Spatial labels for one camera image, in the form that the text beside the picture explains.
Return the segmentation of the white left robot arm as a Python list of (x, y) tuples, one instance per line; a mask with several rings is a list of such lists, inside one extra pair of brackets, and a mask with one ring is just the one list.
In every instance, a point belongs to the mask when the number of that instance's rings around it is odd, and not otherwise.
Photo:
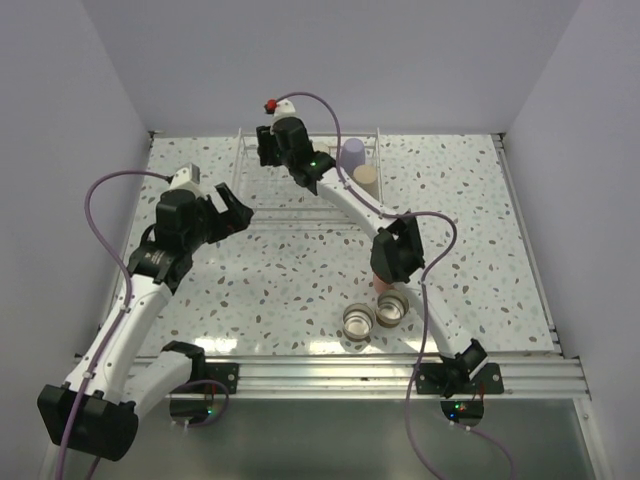
[(196, 185), (165, 191), (126, 267), (124, 286), (95, 340), (59, 385), (43, 387), (37, 406), (51, 441), (106, 460), (130, 449), (142, 418), (166, 395), (211, 382), (203, 348), (172, 340), (142, 373), (131, 375), (150, 328), (193, 266), (195, 252), (248, 228), (253, 211), (229, 187), (218, 211)]

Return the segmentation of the steel cup brown band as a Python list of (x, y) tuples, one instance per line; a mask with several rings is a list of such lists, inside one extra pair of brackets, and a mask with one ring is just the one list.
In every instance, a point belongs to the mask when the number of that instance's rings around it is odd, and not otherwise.
[(312, 141), (312, 147), (313, 147), (313, 150), (315, 152), (320, 152), (320, 153), (327, 154), (327, 155), (331, 154), (330, 147), (327, 144), (323, 143), (323, 142), (319, 142), (319, 141), (313, 140)]

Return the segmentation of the lavender plastic cup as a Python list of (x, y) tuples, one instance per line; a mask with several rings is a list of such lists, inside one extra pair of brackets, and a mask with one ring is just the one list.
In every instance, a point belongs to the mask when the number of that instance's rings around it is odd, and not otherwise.
[(366, 147), (358, 138), (348, 138), (340, 151), (342, 168), (351, 174), (357, 167), (366, 163)]

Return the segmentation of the beige plastic cup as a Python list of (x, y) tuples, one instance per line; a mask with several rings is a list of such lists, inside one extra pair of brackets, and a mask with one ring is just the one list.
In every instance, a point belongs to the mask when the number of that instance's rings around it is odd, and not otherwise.
[(352, 178), (371, 197), (379, 198), (378, 172), (374, 166), (366, 164), (357, 166), (352, 172)]

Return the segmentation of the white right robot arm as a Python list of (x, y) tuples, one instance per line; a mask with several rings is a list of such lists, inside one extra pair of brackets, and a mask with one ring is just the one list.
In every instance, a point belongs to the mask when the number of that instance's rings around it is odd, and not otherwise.
[(315, 149), (304, 123), (280, 118), (256, 128), (257, 153), (263, 166), (284, 166), (295, 183), (328, 201), (372, 240), (370, 266), (385, 284), (397, 287), (425, 323), (437, 346), (443, 369), (442, 395), (470, 391), (481, 380), (488, 355), (439, 292), (427, 291), (426, 276), (451, 251), (446, 247), (431, 263), (425, 261), (416, 213), (385, 207), (347, 178), (336, 159)]

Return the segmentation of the red plastic cup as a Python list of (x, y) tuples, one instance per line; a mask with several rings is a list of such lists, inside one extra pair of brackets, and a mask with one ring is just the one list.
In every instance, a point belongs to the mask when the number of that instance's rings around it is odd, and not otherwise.
[(384, 282), (380, 277), (378, 277), (376, 274), (373, 274), (373, 288), (376, 291), (377, 295), (380, 295), (386, 291), (389, 290), (393, 290), (395, 288), (395, 286), (393, 284), (389, 284)]

